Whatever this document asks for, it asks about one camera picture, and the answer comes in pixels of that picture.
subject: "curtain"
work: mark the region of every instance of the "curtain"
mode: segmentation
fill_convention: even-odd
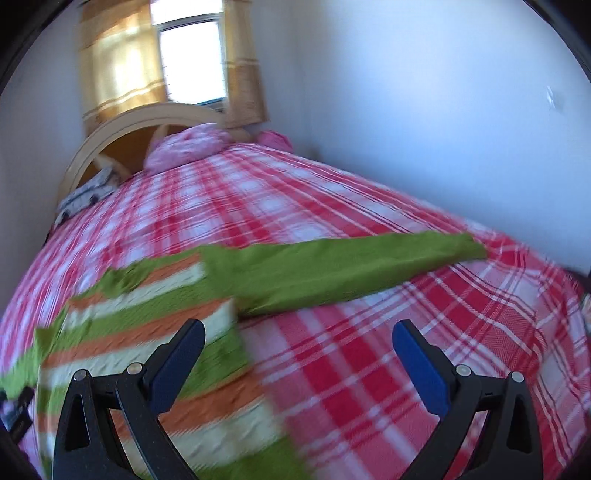
[[[90,0],[80,23],[80,80],[87,134],[137,106],[166,102],[150,0]]]
[[[223,32],[226,47],[226,126],[268,119],[250,21],[250,0],[224,0]]]

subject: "gray folded clothing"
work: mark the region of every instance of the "gray folded clothing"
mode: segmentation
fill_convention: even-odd
[[[111,167],[103,168],[60,202],[57,206],[57,218],[53,226],[60,226],[85,208],[108,197],[119,188],[120,183],[119,175]]]

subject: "silver bolt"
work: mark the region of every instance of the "silver bolt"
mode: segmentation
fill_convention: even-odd
[[[77,382],[79,382],[80,380],[84,380],[86,378],[86,370],[77,370],[74,373],[74,380],[76,380]]]
[[[523,380],[525,380],[523,374],[519,373],[519,372],[513,372],[511,374],[511,378],[516,381],[517,383],[521,383],[523,382]]]
[[[129,375],[136,375],[142,371],[143,367],[139,362],[134,362],[127,367],[127,373]]]
[[[467,365],[460,364],[456,367],[456,372],[462,377],[469,377],[472,374],[472,369]]]

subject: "curved headboard frame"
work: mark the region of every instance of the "curved headboard frame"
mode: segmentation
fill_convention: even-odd
[[[118,138],[146,127],[161,125],[194,127],[208,123],[216,123],[220,128],[224,128],[224,116],[210,108],[172,102],[140,106],[112,118],[97,128],[74,155],[58,189],[57,203],[78,186],[90,164]],[[248,132],[242,128],[232,128],[228,132],[236,141],[245,142],[251,139]]]

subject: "bedspread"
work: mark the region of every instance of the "bedspread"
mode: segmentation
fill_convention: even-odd
[[[566,273],[523,244],[352,174],[237,144],[147,177],[56,231],[23,278],[0,325],[6,371],[66,299],[111,266],[200,244],[244,247],[386,232],[469,231],[488,260],[420,275],[359,300],[260,317],[242,337],[287,431],[321,479],[397,478],[437,423],[392,350],[409,318],[454,363],[476,373],[524,373],[538,417],[545,478],[587,433],[590,355]],[[475,445],[479,414],[449,477]],[[33,463],[35,432],[24,446]]]

